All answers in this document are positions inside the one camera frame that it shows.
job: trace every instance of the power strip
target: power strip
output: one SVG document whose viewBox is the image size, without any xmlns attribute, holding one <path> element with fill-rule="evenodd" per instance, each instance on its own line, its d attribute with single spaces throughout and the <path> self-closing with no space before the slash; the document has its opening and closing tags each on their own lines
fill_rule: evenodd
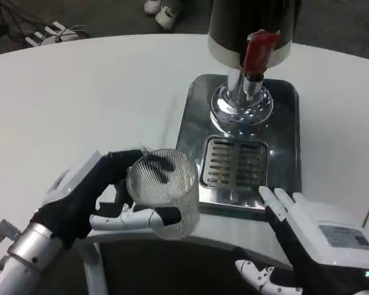
<svg viewBox="0 0 369 295">
<path fill-rule="evenodd" d="M 53 22 L 53 25 L 58 29 L 58 31 L 46 26 L 44 29 L 48 36 L 36 31 L 34 32 L 34 39 L 26 37 L 25 41 L 33 47 L 38 47 L 42 45 L 50 45 L 79 39 L 79 35 L 73 31 L 72 28 L 66 28 L 59 22 Z"/>
</svg>

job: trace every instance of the white sneaker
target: white sneaker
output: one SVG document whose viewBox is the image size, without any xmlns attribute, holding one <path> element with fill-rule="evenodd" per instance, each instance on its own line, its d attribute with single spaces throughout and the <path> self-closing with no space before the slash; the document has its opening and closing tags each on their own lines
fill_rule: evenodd
<svg viewBox="0 0 369 295">
<path fill-rule="evenodd" d="M 157 14 L 161 10 L 161 0 L 147 0 L 143 8 L 147 14 Z"/>
<path fill-rule="evenodd" d="M 156 15 L 156 21 L 163 29 L 169 31 L 172 29 L 173 24 L 177 20 L 180 12 L 174 12 L 167 6 L 163 6 L 160 12 Z"/>
</svg>

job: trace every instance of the stainless steel drip tray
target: stainless steel drip tray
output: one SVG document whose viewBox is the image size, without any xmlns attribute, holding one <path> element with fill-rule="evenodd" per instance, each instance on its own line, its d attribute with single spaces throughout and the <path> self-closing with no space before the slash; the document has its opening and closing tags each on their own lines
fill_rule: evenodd
<svg viewBox="0 0 369 295">
<path fill-rule="evenodd" d="M 192 83 L 177 149 L 198 167 L 202 212 L 263 219 L 260 185 L 301 191 L 298 95 L 288 82 L 266 79 L 274 99 L 267 124 L 227 134 L 210 117 L 213 92 L 225 82 L 208 74 Z"/>
</svg>

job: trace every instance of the red dispenser lever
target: red dispenser lever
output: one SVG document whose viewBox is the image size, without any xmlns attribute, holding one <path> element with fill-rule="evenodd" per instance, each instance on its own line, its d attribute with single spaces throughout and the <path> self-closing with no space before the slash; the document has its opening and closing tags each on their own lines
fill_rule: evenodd
<svg viewBox="0 0 369 295">
<path fill-rule="evenodd" d="M 279 34 L 270 33 L 263 29 L 250 35 L 244 60 L 244 71 L 256 76 L 266 71 L 266 65 Z"/>
</svg>

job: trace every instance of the white label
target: white label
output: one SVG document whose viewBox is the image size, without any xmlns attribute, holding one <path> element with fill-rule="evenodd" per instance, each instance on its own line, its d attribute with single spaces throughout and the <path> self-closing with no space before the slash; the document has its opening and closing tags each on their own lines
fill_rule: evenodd
<svg viewBox="0 0 369 295">
<path fill-rule="evenodd" d="M 319 226 L 319 228 L 332 247 L 369 250 L 369 242 L 359 230 L 341 226 Z"/>
</svg>

